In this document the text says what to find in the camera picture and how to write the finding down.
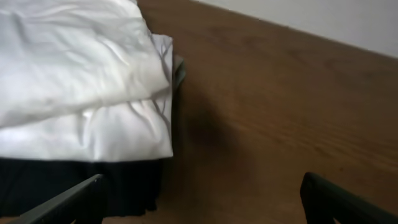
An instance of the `wooden floor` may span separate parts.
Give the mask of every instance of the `wooden floor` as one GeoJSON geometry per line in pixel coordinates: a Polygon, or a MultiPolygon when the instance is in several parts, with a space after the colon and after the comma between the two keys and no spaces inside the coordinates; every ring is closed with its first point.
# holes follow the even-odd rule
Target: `wooden floor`
{"type": "Polygon", "coordinates": [[[308,171],[398,214],[398,60],[188,0],[139,5],[187,78],[158,211],[106,223],[305,223],[308,171]]]}

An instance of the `folded white sheet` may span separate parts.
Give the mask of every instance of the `folded white sheet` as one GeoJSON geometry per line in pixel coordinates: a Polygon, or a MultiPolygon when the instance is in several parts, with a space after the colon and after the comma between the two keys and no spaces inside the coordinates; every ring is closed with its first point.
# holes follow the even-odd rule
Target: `folded white sheet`
{"type": "Polygon", "coordinates": [[[135,1],[0,0],[0,30],[0,127],[169,85],[135,1]]]}
{"type": "MultiPolygon", "coordinates": [[[[153,35],[168,81],[172,38],[153,35]]],[[[64,161],[138,161],[172,156],[172,87],[153,100],[84,110],[0,129],[0,157],[64,161]]]]}

